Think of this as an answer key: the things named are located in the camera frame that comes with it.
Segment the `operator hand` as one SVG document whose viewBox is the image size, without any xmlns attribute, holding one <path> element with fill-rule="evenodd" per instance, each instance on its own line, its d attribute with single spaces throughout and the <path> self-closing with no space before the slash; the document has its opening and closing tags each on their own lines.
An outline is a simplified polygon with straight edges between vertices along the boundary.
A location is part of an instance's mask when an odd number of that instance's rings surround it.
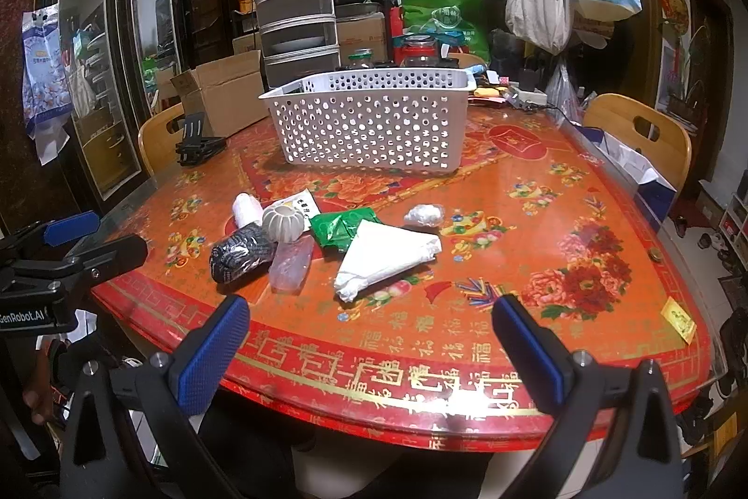
<svg viewBox="0 0 748 499">
<path fill-rule="evenodd" d="M 53 392 L 50 388 L 50 360 L 43 351 L 36 352 L 36 367 L 23 399 L 32 410 L 32 420 L 37 426 L 47 423 L 53 414 Z"/>
</svg>

